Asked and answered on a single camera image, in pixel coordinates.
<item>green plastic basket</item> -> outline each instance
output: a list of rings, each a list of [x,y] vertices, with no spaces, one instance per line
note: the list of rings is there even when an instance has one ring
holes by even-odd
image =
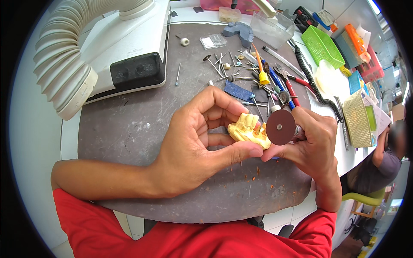
[[[306,44],[311,56],[317,66],[321,60],[327,60],[334,69],[337,69],[345,64],[340,51],[334,44],[333,40],[325,32],[310,25],[301,35],[301,39]]]

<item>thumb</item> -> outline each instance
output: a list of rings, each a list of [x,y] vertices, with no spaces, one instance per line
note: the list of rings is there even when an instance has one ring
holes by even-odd
[[[240,141],[217,151],[210,152],[209,157],[214,160],[214,168],[221,170],[248,158],[261,157],[262,153],[262,148],[258,144],[249,141]]]
[[[300,144],[300,142],[294,144],[287,143],[282,146],[271,144],[271,146],[264,151],[263,155],[261,156],[261,160],[266,162],[273,157],[280,157],[299,163],[299,155],[301,152],[298,148],[298,145]]]

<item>yellow stone model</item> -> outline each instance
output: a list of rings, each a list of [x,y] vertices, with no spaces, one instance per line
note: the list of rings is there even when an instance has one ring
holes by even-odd
[[[262,149],[268,149],[271,145],[267,137],[266,123],[259,126],[255,131],[255,125],[259,117],[253,114],[242,113],[236,123],[228,125],[228,132],[236,141],[251,141],[257,143]]]

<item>flexible hose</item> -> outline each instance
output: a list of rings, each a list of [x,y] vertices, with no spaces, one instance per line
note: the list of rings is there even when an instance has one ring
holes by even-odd
[[[334,104],[334,102],[333,102],[332,100],[330,100],[330,99],[324,99],[324,98],[321,96],[321,93],[320,93],[320,91],[318,90],[317,85],[316,85],[316,83],[314,82],[314,79],[313,79],[313,77],[311,76],[310,71],[307,69],[307,67],[306,67],[306,65],[305,65],[305,63],[304,63],[303,56],[302,56],[302,54],[301,54],[301,50],[300,50],[300,48],[299,48],[297,45],[294,46],[294,52],[295,52],[295,56],[297,57],[298,64],[299,64],[301,70],[302,70],[302,71],[304,72],[304,74],[306,75],[307,80],[309,81],[309,84],[310,84],[311,88],[313,89],[313,93],[314,93],[314,95],[316,96],[318,102],[320,102],[320,104],[322,104],[322,105],[326,105],[326,106],[331,107],[331,109],[334,111],[335,115],[336,115],[337,118],[338,118],[337,123],[338,123],[338,122],[344,123],[344,118],[343,118],[343,116],[341,115],[340,111],[338,110],[337,106]]]
[[[93,68],[81,58],[79,36],[94,18],[119,10],[119,19],[138,17],[153,0],[64,0],[51,13],[36,43],[34,73],[41,93],[57,114],[69,120],[82,107],[97,82]]]

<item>gray work surface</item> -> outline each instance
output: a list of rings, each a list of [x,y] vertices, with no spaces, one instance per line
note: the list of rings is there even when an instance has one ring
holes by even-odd
[[[220,33],[224,26],[210,24],[173,24],[169,36],[167,78],[163,87],[129,93],[82,108],[78,156],[80,159],[97,159],[147,166],[159,153],[162,139],[168,129],[172,114],[202,91],[209,80],[223,89],[225,80],[217,81],[218,73],[208,61],[202,59],[214,53],[231,50],[233,55],[242,47],[238,35],[225,38],[226,47],[204,50],[200,36]],[[182,47],[175,35],[190,40]],[[262,50],[265,44],[254,38],[254,44],[261,56],[270,63],[281,62]],[[279,50],[284,58],[298,66],[294,52],[288,44]],[[229,54],[223,61],[231,63]],[[179,86],[175,86],[179,63]],[[250,76],[242,69],[239,76]],[[236,81],[239,86],[251,90],[251,81]],[[303,107],[310,108],[304,86],[292,81]],[[248,106],[252,114],[258,114],[255,106]],[[267,119],[266,108],[261,108]],[[224,132],[224,128],[213,132]],[[262,162],[253,158],[219,171],[198,188],[171,199],[115,199],[97,203],[126,214],[151,220],[178,223],[208,223],[241,220],[300,204],[307,196],[311,178],[285,159]]]

